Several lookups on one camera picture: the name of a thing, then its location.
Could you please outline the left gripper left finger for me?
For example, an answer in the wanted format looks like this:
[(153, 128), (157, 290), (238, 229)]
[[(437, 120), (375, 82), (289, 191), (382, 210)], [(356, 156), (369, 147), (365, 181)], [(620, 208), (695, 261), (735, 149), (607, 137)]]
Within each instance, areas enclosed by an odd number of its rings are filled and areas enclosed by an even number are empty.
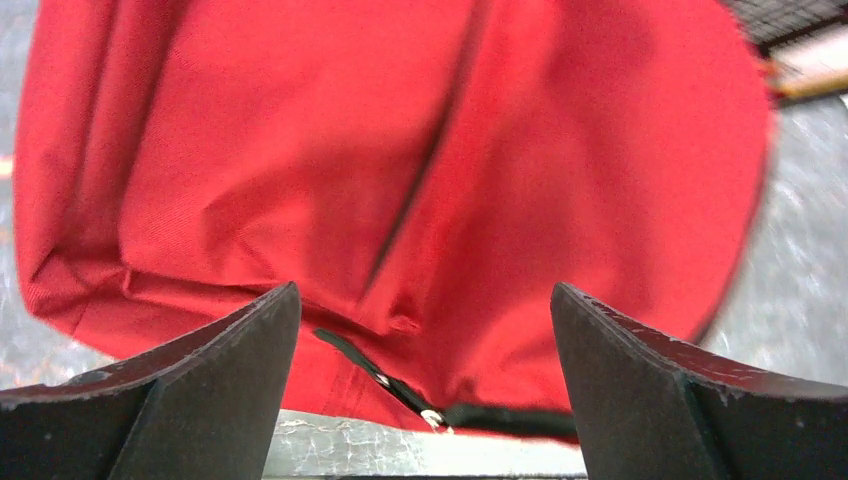
[(3, 391), (2, 477), (260, 478), (300, 319), (288, 284), (133, 358)]

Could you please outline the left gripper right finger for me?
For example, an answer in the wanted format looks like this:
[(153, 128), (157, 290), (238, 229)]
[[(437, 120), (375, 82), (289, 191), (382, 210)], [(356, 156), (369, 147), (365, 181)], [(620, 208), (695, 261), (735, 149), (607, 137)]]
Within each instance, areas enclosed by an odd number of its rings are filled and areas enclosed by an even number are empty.
[(592, 479), (843, 479), (847, 390), (669, 337), (560, 283), (555, 339)]

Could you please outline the red backpack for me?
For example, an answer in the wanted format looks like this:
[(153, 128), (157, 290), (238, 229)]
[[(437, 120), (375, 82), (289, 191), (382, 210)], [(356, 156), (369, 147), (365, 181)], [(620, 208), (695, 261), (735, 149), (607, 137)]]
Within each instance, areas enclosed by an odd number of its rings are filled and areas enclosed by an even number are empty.
[(128, 358), (295, 282), (287, 409), (566, 412), (566, 282), (693, 340), (770, 99), (716, 1), (44, 1), (15, 147), (28, 310)]

